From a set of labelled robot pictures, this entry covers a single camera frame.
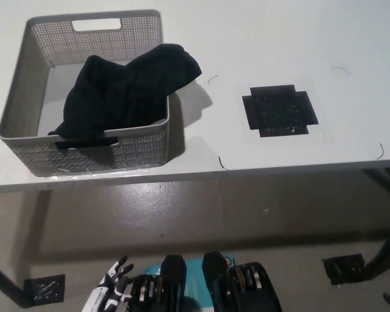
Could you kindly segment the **white and black left hand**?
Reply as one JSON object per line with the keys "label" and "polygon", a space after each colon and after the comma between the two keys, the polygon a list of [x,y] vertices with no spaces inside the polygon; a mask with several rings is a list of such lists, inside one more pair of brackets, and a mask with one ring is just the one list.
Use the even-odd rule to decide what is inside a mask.
{"label": "white and black left hand", "polygon": [[108,269],[90,293],[82,312],[116,311],[120,303],[131,299],[131,295],[125,294],[125,290],[133,282],[128,273],[134,264],[130,263],[124,267],[126,262],[127,256],[123,256]]}

